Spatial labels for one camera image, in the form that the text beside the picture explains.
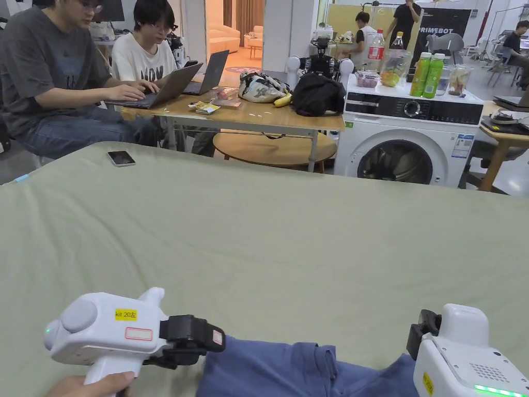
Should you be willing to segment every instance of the banner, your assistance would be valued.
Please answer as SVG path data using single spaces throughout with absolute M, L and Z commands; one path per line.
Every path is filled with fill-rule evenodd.
M 448 33 L 457 33 L 463 37 L 467 30 L 468 19 L 472 10 L 454 10 L 452 8 L 424 8 L 421 28 L 413 54 L 412 67 L 419 60 L 421 52 L 427 51 L 426 37 L 435 34 L 437 37 Z

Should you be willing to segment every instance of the hand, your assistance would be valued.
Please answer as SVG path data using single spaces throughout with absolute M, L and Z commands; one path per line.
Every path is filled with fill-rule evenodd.
M 140 101 L 145 99 L 145 94 L 139 89 L 130 85 L 118 85 L 112 88 L 106 88 L 107 101 Z
M 138 82 L 127 82 L 131 87 L 139 89 L 141 92 L 153 92 L 157 93 L 160 91 L 160 88 L 155 84 L 148 82 L 147 80 L 140 80 Z
M 124 374 L 109 375 L 91 385 L 83 385 L 84 376 L 72 376 L 60 381 L 48 392 L 46 397 L 105 397 L 125 389 L 126 395 L 129 396 L 128 387 L 133 380 L 134 373 L 126 372 Z

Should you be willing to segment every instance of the green juice bottle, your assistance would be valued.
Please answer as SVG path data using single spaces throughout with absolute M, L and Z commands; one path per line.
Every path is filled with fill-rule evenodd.
M 435 97 L 439 80 L 443 74 L 443 60 L 444 54 L 435 54 L 433 56 L 433 61 L 430 64 L 430 72 L 428 72 L 428 77 L 426 78 L 426 86 L 424 87 L 423 97 L 428 99 L 433 99 Z
M 415 66 L 415 74 L 413 76 L 411 96 L 422 96 L 424 87 L 426 86 L 426 78 L 430 71 L 432 54 L 430 52 L 423 52 L 421 58 Z

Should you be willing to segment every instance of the plastic bottle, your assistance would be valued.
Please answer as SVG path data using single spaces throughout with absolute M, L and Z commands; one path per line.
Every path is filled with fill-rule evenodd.
M 435 93 L 436 96 L 444 95 L 446 93 L 446 90 L 448 90 L 448 85 L 450 84 L 450 73 L 451 70 L 445 65 L 443 67 L 441 79 L 439 80 L 439 84 L 437 85 L 437 92 Z
M 377 31 L 377 35 L 371 42 L 371 46 L 369 47 L 366 70 L 380 71 L 385 49 L 386 41 L 384 40 L 384 30 L 379 29 Z
M 402 36 L 403 35 L 404 35 L 404 33 L 397 32 L 397 38 L 395 39 L 395 41 L 391 45 L 390 49 L 392 49 L 392 50 L 404 50 L 404 41 L 402 40 Z
M 435 54 L 433 61 L 430 64 L 430 71 L 428 72 L 428 77 L 426 78 L 426 85 L 424 86 L 423 97 L 428 99 L 433 99 L 435 97 L 435 92 L 437 91 L 437 86 L 439 85 L 439 80 L 443 74 L 444 67 L 444 54 Z
M 430 71 L 430 63 L 432 54 L 430 52 L 423 52 L 421 58 L 415 66 L 415 74 L 413 75 L 412 90 L 410 91 L 411 96 L 422 96 L 424 87 L 426 86 L 426 78 Z

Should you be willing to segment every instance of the washing machine control panel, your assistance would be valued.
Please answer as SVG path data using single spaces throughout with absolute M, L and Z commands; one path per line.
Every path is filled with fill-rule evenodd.
M 483 105 L 350 92 L 347 95 L 345 111 L 403 119 L 479 125 Z

